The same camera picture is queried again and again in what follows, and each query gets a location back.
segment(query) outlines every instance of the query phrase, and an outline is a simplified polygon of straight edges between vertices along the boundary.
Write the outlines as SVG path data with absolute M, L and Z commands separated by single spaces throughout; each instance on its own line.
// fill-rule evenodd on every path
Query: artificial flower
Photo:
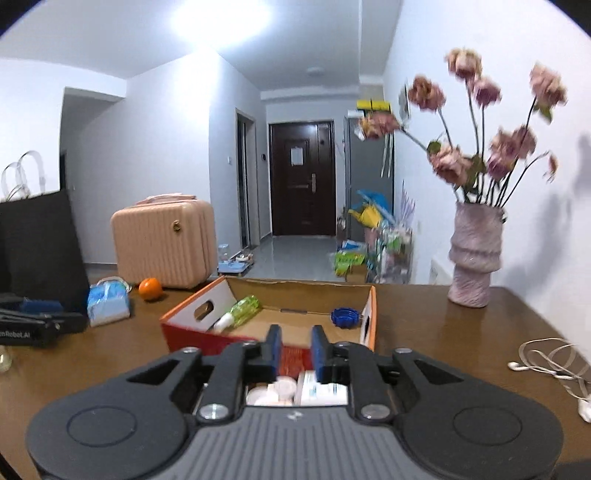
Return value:
M 400 130 L 398 119 L 390 112 L 374 112 L 371 114 L 371 121 L 382 135 L 393 134 L 396 130 Z
M 446 102 L 441 87 L 423 75 L 417 75 L 414 78 L 413 86 L 408 91 L 408 100 L 421 110 L 431 110 L 432 112 L 440 109 Z
M 381 132 L 375 122 L 371 121 L 371 118 L 363 117 L 359 120 L 359 126 L 366 140 L 377 140 L 380 138 Z
M 524 160 L 535 152 L 537 140 L 534 133 L 529 128 L 526 129 L 525 125 L 521 125 L 513 132 L 513 140 L 518 147 L 517 158 Z
M 519 144 L 513 134 L 499 129 L 491 141 L 491 150 L 493 153 L 501 155 L 507 162 L 513 162 L 518 157 Z
M 538 105 L 546 108 L 566 103 L 566 88 L 560 81 L 560 75 L 536 63 L 530 73 L 531 91 Z
M 548 183 L 554 181 L 556 172 L 558 171 L 558 158 L 553 153 L 548 157 L 548 171 L 544 174 L 545 178 L 548 178 Z
M 389 112 L 374 112 L 359 120 L 366 139 L 376 140 L 400 130 L 398 119 Z
M 454 48 L 445 59 L 449 72 L 460 80 L 467 82 L 482 74 L 482 58 L 474 50 Z
M 435 174 L 452 185 L 461 187 L 468 181 L 468 169 L 472 163 L 457 147 L 443 144 L 438 153 L 429 156 L 429 162 Z
M 486 171 L 496 181 L 501 181 L 505 176 L 513 170 L 515 161 L 508 161 L 499 152 L 493 152 L 488 162 L 486 162 Z
M 468 85 L 476 103 L 482 108 L 501 100 L 501 89 L 488 77 L 476 77 Z

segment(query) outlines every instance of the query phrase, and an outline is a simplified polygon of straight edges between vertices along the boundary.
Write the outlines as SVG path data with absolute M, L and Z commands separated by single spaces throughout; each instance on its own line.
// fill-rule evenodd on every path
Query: orange box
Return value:
M 254 318 L 228 333 L 210 330 L 248 295 L 254 295 L 263 306 Z M 340 307 L 359 311 L 360 324 L 353 329 L 333 325 L 330 313 Z M 170 351 L 196 346 L 204 355 L 218 355 L 230 343 L 263 340 L 269 326 L 278 324 L 284 345 L 281 374 L 297 377 L 312 369 L 314 325 L 322 325 L 331 343 L 361 343 L 373 350 L 377 319 L 376 291 L 370 285 L 220 277 L 170 310 L 160 322 Z

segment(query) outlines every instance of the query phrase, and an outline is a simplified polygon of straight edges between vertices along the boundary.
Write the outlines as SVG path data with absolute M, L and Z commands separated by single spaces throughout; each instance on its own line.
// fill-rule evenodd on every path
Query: white earphones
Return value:
M 525 372 L 526 370 L 535 370 L 533 367 L 528 367 L 527 365 L 521 365 L 518 362 L 509 362 L 507 364 L 507 366 L 513 370 L 514 372 Z M 552 375 L 554 378 L 558 378 L 559 380 L 577 380 L 577 378 L 575 378 L 572 375 L 563 375 L 560 371 L 558 370 L 548 370 L 547 372 L 544 373 L 548 373 L 549 375 Z
M 537 349 L 530 349 L 527 351 L 527 353 L 525 352 L 525 349 L 528 345 L 531 345 L 533 343 L 548 342 L 551 340 L 563 342 L 564 345 L 555 348 L 548 355 Z M 554 378 L 557 378 L 558 380 L 578 381 L 579 388 L 582 394 L 584 395 L 582 397 L 575 394 L 569 385 L 563 384 L 563 387 L 566 389 L 569 395 L 572 395 L 574 398 L 579 400 L 580 415 L 583 417 L 585 421 L 591 423 L 591 395 L 587 390 L 587 381 L 585 380 L 585 378 L 583 378 L 583 374 L 585 374 L 591 367 L 585 362 L 585 366 L 578 373 L 574 373 L 571 370 L 569 370 L 578 356 L 577 351 L 574 349 L 575 346 L 575 343 L 568 343 L 566 340 L 562 338 L 544 338 L 540 340 L 531 340 L 529 342 L 523 343 L 519 347 L 519 358 L 521 359 L 522 363 L 509 362 L 507 364 L 507 367 L 509 367 L 509 369 L 513 370 L 514 372 L 524 372 L 526 370 L 533 370 L 535 372 L 552 375 Z M 560 365 L 554 361 L 554 357 L 558 352 L 566 348 L 570 348 L 569 359 L 564 365 Z M 548 363 L 548 368 L 542 367 L 541 365 L 535 363 L 532 360 L 531 355 L 534 353 L 542 357 Z

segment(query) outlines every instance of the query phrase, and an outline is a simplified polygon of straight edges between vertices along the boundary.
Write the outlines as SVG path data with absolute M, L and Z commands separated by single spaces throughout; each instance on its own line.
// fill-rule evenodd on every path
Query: table surface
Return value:
M 376 350 L 411 347 L 463 372 L 533 398 L 560 419 L 562 462 L 591 456 L 591 425 L 558 381 L 535 372 L 512 372 L 509 361 L 525 341 L 560 336 L 519 298 L 492 289 L 485 309 L 447 300 L 447 287 L 381 285 L 378 289 Z M 14 348 L 14 363 L 0 375 L 0 451 L 25 479 L 37 479 L 25 449 L 33 415 L 49 402 L 124 373 L 168 350 L 158 319 L 191 292 L 170 291 L 161 302 L 135 302 L 135 316 L 79 335 L 53 348 Z

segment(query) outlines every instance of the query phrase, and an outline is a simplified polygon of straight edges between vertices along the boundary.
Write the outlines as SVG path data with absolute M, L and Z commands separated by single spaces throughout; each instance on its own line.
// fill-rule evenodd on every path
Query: pink suitcase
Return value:
M 149 197 L 111 217 L 119 275 L 193 288 L 217 269 L 213 208 L 194 195 Z

